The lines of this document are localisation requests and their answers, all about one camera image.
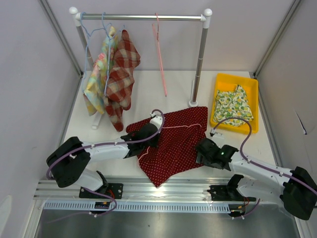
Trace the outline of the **red polka dot skirt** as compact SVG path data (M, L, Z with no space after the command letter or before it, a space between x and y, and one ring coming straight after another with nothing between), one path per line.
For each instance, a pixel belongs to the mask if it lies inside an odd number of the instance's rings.
M208 108L193 107L164 115L163 127L202 125L191 128L162 129L157 147L150 147L148 155L140 160L140 168L155 187L161 186L171 176L202 165L196 163L197 143L206 138Z

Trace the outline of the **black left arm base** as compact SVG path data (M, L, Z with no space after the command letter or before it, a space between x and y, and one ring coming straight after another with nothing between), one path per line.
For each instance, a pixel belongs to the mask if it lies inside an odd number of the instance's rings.
M95 193L91 193L81 187L79 192L80 198L88 198L88 199L105 199L104 196L97 195L96 193L100 193L103 195L111 196L114 199L121 199L123 194L123 187L122 183L108 183L108 185L103 185L99 188Z

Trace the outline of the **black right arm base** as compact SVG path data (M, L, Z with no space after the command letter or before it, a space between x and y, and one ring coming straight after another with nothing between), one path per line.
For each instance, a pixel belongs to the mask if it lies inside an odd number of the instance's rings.
M236 189L228 189L226 185L210 185L207 192L211 195L212 201L251 201L255 202L254 197L242 196Z

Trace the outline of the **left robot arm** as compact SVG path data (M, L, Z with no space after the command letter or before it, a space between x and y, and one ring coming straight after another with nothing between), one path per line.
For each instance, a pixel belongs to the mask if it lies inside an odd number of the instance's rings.
M126 159L140 155L146 148L155 147L159 140L159 126L147 123L137 131L101 146L86 145L77 136L69 138L46 160L49 174L58 187L78 185L96 198L107 194L108 182L99 171L87 169L92 162Z

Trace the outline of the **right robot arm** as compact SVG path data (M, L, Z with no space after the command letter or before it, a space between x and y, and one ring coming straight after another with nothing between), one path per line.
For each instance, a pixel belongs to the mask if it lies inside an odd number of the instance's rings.
M255 198L283 207L301 220L309 220L317 205L317 185L301 168L287 169L260 162L230 145L218 147L204 138L195 147L198 164L233 173L223 189L208 192L218 201Z

